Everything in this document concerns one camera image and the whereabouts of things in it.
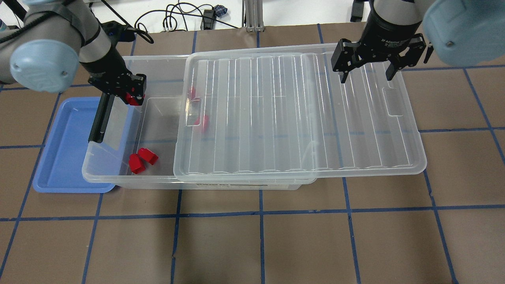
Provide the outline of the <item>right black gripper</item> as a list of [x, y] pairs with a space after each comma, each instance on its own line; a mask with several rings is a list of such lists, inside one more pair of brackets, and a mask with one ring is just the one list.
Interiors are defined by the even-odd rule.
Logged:
[[337, 43], [331, 67], [339, 72], [340, 83], [345, 84], [352, 70], [367, 63], [389, 61], [387, 81], [404, 67], [416, 66], [427, 47], [424, 36], [417, 33], [420, 24], [394, 24], [372, 11], [358, 41], [341, 38]]

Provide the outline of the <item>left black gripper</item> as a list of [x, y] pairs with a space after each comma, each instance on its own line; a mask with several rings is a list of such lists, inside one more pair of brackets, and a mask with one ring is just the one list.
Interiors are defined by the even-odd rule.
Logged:
[[87, 64], [90, 74], [88, 82], [107, 94], [119, 97], [126, 104], [126, 93], [139, 99], [145, 98], [147, 76], [142, 73], [134, 74], [123, 59], [98, 60]]

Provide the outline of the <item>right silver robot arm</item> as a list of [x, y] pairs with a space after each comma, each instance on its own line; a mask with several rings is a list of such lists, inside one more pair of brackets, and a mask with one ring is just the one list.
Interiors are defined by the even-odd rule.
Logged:
[[405, 67], [433, 52], [450, 66], [474, 66], [504, 55], [503, 0], [372, 0], [358, 41], [341, 38], [331, 57], [345, 83], [348, 74], [368, 63], [390, 63], [391, 81]]

